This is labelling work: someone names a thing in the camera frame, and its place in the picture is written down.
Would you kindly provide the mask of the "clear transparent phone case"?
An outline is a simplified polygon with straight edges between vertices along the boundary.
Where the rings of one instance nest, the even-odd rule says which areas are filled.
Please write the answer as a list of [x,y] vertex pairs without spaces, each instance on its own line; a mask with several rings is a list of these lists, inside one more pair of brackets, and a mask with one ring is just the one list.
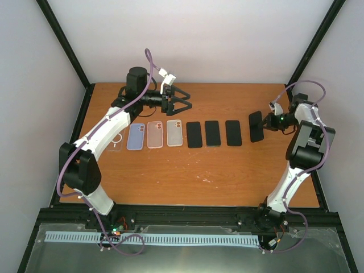
[[125,130],[121,130],[108,145],[109,151],[119,152],[122,149],[122,144],[125,139]]

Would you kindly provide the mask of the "dark grey phone corner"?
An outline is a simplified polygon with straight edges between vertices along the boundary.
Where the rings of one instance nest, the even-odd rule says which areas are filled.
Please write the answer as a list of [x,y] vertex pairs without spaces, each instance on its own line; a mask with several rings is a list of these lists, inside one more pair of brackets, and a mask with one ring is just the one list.
[[252,143],[259,142],[264,139],[264,132],[263,128],[261,127],[261,122],[261,111],[256,111],[249,115],[250,141]]

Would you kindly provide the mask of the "black phone from lilac case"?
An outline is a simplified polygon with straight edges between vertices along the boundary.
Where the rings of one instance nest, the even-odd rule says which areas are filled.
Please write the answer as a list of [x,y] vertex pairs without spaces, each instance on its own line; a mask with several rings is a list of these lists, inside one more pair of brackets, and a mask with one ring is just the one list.
[[227,120],[225,128],[227,145],[231,147],[242,146],[240,122],[238,120]]

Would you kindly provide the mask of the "dark green phone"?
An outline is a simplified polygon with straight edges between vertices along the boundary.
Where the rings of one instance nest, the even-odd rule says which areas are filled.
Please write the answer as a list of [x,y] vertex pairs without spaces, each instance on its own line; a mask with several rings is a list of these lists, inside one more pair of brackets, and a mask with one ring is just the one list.
[[205,121],[206,145],[218,147],[221,145],[220,127],[218,121]]

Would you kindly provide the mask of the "cream white phone case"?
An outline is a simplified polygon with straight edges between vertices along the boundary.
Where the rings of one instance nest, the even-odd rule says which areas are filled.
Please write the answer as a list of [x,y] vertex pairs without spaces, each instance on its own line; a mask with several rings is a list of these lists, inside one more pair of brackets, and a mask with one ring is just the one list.
[[183,145],[182,122],[179,119],[167,121],[167,146],[179,147]]

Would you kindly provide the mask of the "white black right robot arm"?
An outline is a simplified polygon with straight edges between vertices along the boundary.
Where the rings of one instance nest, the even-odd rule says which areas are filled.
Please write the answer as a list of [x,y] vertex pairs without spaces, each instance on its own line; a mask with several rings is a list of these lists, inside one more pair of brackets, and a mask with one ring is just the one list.
[[295,95],[284,112],[276,103],[270,103],[271,112],[263,118],[260,111],[249,116],[251,141],[264,138],[263,131],[284,132],[293,127],[291,142],[286,151],[286,169],[276,188],[259,204],[255,225],[262,231],[283,224],[288,205],[302,182],[323,166],[336,134],[319,117],[315,103],[306,94]]

